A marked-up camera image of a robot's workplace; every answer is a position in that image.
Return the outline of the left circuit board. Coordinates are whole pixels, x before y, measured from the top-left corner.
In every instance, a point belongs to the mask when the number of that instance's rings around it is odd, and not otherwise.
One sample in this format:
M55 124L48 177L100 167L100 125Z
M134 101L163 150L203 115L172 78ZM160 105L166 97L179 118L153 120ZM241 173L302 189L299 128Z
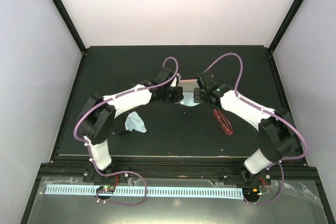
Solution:
M96 189L96 193L97 194L100 194L100 193L103 193L103 194L114 193L114 191L115 191L115 187L114 186L99 186Z

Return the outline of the clear plastic sheet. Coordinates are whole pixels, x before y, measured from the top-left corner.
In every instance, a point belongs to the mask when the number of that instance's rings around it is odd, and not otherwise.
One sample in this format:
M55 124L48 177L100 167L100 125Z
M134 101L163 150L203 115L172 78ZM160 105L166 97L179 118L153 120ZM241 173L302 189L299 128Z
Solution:
M208 180L131 179L116 187L45 178L29 223L326 223L315 183L240 189Z

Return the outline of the right circuit board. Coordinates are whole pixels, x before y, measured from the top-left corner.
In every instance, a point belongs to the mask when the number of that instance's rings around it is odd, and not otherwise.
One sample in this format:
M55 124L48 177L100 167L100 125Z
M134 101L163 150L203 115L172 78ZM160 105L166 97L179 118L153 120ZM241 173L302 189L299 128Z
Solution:
M270 193L269 188L247 188L243 190L244 196L261 196Z

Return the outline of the light blue cleaning cloth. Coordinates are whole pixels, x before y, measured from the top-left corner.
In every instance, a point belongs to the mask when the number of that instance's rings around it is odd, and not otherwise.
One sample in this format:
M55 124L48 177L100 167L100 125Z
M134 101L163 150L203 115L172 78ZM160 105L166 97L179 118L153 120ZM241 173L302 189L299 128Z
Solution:
M146 133L146 127L144 121L140 118L140 116L134 111L131 112L125 120L125 129L127 131L138 131L140 133Z

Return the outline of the red sunglasses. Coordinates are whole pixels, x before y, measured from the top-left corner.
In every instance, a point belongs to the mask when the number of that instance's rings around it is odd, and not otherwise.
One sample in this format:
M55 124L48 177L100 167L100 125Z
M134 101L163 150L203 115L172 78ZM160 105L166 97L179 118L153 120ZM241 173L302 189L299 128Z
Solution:
M217 121L220 123L224 132L228 136L232 135L234 133L234 131L233 131L232 125L231 125L230 121L227 119L227 117L218 109L214 109L213 113L214 113Z

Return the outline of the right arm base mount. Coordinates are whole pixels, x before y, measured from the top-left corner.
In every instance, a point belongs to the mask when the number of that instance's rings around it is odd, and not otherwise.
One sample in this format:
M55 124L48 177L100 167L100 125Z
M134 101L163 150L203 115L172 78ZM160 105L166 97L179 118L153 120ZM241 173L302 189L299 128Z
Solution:
M262 170L257 174L252 174L245 168L230 166L222 169L218 175L218 179L222 180L225 184L230 185L259 186L263 184L271 184L268 175L266 170Z

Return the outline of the right black frame post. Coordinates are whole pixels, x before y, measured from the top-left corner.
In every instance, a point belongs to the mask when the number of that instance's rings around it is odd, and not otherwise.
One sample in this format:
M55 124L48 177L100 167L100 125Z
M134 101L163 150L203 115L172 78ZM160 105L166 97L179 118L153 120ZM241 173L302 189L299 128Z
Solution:
M291 22L293 21L303 2L304 0L293 0L273 40L271 41L270 46L268 47L268 51L270 54L273 54L275 52L277 46L281 42L283 36L285 35L287 29L289 28Z

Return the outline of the black frame post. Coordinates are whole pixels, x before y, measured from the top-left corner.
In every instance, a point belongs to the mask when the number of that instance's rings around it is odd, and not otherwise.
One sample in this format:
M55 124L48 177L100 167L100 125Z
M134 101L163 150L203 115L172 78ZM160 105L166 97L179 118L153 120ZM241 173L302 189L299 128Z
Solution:
M291 22L293 21L303 2L304 0L293 0L273 40L271 41L270 46L268 47L268 51L270 54L273 54L275 52L277 46L281 42L283 36L285 35L287 29L289 28Z
M65 23L68 31L70 32L72 38L74 39L78 49L82 54L85 54L87 49L84 45L70 15L68 14L65 5L63 4L62 0L52 0L54 6L56 7L59 15L61 16L63 22Z

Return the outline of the circuit board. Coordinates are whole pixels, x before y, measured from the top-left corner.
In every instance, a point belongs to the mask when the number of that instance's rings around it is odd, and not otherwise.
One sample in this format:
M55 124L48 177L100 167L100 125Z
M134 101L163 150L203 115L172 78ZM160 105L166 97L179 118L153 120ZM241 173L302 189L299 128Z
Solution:
M96 189L96 193L97 194L100 194L100 193L103 193L103 194L114 193L114 191L115 191L115 187L114 186L99 186Z
M270 193L269 188L247 188L243 190L244 196L261 196Z

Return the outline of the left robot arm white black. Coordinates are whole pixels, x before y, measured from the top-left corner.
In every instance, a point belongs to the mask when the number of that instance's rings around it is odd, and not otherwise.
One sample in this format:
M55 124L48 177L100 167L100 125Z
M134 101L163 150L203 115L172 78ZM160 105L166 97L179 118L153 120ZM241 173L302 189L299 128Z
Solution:
M177 103L183 99L178 86L177 70L164 67L157 77L144 80L134 87L113 95L93 94L83 107L73 130L76 140L84 143L93 163L94 175L102 182L113 174L108 138L113 127L119 124L127 112L154 101Z

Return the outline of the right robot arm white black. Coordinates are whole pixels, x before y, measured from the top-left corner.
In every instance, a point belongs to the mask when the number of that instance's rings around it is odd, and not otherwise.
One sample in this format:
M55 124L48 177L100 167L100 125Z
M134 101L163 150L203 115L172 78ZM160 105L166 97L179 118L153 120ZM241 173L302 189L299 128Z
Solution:
M299 133L295 131L292 116L287 110L262 107L230 86L218 85L209 71L199 74L196 82L195 102L231 112L253 126L259 134L259 149L239 168L238 176L242 183L252 183L263 169L299 147Z

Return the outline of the pink glasses case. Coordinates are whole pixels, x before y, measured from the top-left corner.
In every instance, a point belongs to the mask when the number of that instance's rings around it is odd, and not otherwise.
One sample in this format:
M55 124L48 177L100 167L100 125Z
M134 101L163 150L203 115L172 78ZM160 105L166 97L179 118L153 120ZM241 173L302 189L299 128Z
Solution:
M195 79L181 80L178 86L182 87L183 90L183 99L180 101L180 105L193 107L200 104L200 102L194 100L194 90L199 88Z

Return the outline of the left black frame post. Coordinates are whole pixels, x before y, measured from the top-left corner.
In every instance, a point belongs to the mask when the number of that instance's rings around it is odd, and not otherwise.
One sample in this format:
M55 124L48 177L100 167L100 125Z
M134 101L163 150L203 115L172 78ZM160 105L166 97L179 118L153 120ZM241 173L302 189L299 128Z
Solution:
M63 4L62 0L52 0L54 6L56 7L59 15L61 16L63 22L65 23L68 31L70 32L72 38L74 39L78 49L82 54L85 54L87 49L84 45L70 15L68 14L65 5Z

